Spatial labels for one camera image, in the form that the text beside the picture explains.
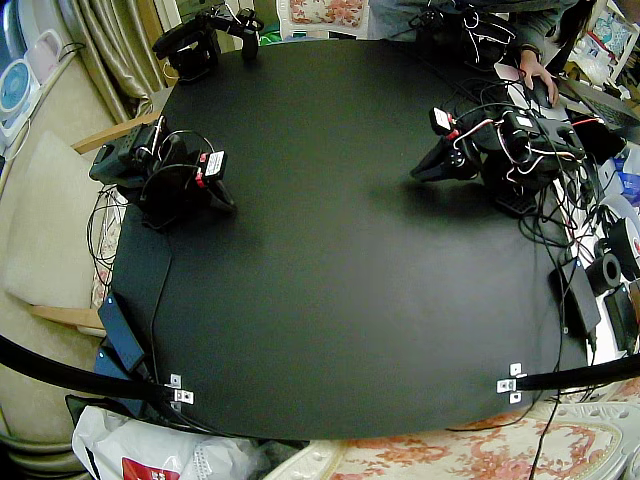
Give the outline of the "person's left hand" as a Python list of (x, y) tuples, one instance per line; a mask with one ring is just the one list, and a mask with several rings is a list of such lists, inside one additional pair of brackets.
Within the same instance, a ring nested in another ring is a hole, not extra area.
[(539, 79), (546, 86), (548, 100), (552, 106), (558, 101), (558, 88), (551, 74), (538, 61), (537, 54), (531, 50), (522, 50), (520, 53), (519, 68), (524, 75), (524, 83), (530, 90), (534, 89), (534, 79)]

